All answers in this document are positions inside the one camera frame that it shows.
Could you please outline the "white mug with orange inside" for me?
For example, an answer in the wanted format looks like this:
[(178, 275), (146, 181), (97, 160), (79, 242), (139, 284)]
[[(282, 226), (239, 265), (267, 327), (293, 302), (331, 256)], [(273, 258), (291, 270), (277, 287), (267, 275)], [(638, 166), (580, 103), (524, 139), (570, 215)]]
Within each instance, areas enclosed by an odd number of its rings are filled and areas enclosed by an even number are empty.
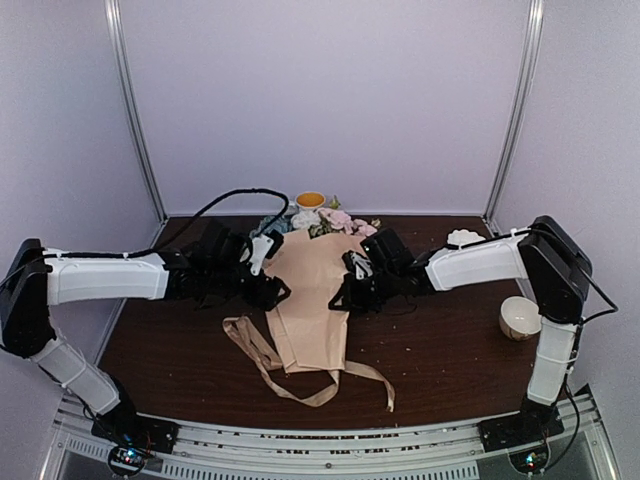
[(295, 215), (304, 211), (314, 211), (326, 203), (326, 197), (320, 192), (307, 191), (298, 194), (292, 201), (290, 212)]

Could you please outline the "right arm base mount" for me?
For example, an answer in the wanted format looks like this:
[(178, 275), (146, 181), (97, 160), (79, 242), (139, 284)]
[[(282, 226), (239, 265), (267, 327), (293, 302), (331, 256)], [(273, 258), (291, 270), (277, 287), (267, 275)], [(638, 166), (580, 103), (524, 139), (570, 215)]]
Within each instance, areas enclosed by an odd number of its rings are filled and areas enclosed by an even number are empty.
[(565, 431), (556, 403), (543, 405), (528, 398), (516, 413), (483, 420), (478, 430), (485, 452), (540, 444)]

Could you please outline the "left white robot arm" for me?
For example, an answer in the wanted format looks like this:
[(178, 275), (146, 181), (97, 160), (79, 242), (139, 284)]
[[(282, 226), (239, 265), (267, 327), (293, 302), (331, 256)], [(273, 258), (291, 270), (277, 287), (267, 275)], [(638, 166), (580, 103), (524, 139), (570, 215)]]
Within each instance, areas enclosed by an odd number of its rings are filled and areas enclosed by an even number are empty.
[(270, 311), (291, 293), (263, 270), (283, 245), (274, 232), (255, 238), (223, 231), (183, 250), (81, 253), (45, 249), (25, 240), (1, 283), (1, 345), (35, 362), (78, 396), (123, 444), (144, 433), (124, 389), (89, 363), (52, 326), (53, 306), (93, 300), (144, 299), (204, 302), (240, 297)]

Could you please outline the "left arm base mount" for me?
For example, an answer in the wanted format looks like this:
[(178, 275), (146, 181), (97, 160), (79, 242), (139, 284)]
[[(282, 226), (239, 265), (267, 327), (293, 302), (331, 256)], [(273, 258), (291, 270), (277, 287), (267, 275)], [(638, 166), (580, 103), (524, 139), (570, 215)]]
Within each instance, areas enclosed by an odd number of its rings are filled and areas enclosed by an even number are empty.
[(91, 433), (96, 437), (144, 452), (173, 452), (179, 425), (138, 414), (128, 397), (121, 397), (116, 406), (104, 414), (83, 404), (83, 413), (92, 421)]

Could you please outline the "white fake flower bunch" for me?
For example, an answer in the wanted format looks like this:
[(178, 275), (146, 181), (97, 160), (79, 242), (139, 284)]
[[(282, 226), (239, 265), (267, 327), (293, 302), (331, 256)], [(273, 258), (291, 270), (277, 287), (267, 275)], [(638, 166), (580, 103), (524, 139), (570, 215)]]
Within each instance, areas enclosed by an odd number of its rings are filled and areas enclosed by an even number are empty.
[(320, 224), (320, 216), (314, 210), (302, 210), (291, 218), (291, 226), (294, 230), (308, 230)]

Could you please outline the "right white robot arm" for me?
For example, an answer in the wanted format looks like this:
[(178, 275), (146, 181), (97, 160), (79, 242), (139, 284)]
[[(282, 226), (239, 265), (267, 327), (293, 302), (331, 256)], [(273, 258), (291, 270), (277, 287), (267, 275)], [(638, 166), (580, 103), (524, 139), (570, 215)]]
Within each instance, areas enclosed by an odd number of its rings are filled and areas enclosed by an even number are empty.
[(392, 229), (365, 238), (360, 251), (342, 256), (343, 283), (329, 300), (333, 311), (379, 311), (395, 296), (419, 297), (502, 280), (525, 279), (533, 291), (541, 332), (523, 412), (513, 419), (519, 440), (535, 440), (551, 424), (555, 405), (578, 348), (592, 264), (548, 215), (492, 239), (455, 230), (437, 250), (414, 256)]

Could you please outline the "beige ribbon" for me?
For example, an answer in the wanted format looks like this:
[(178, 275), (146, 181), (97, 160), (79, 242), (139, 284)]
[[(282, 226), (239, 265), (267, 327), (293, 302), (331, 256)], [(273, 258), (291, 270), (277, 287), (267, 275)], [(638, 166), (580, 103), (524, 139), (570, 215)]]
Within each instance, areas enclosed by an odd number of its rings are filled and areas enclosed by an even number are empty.
[[(264, 336), (247, 316), (223, 320), (228, 338), (256, 365), (264, 383), (278, 397), (318, 408), (334, 399), (341, 377), (347, 374), (380, 383), (386, 410), (395, 410), (392, 383), (376, 368), (347, 358), (346, 314), (332, 314), (329, 319), (305, 326), (300, 319), (287, 322), (272, 313), (267, 316), (267, 327), (269, 335)], [(296, 394), (284, 384), (290, 376), (310, 378), (312, 374), (324, 375), (328, 384), (309, 394)]]

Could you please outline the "green and tan wrapping paper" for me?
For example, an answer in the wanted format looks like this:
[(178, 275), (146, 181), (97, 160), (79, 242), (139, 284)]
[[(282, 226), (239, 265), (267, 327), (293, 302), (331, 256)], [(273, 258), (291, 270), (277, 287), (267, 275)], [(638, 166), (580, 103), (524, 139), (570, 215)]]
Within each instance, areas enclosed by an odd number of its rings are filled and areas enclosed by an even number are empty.
[(284, 235), (265, 272), (284, 281), (290, 296), (266, 314), (286, 373), (342, 370), (349, 314), (329, 301), (347, 273), (342, 255), (360, 253), (361, 238), (343, 233), (311, 238), (306, 230)]

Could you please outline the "blue hydrangea fake flower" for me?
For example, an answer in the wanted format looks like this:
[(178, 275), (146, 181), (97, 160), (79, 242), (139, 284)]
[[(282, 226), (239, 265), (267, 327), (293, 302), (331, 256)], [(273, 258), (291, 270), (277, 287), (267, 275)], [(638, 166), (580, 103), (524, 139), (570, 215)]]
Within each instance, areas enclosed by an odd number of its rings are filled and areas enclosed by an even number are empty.
[(263, 217), (258, 226), (249, 233), (249, 237), (254, 239), (261, 235), (266, 235), (269, 237), (279, 238), (292, 230), (293, 226), (291, 224), (291, 215), (266, 216)]

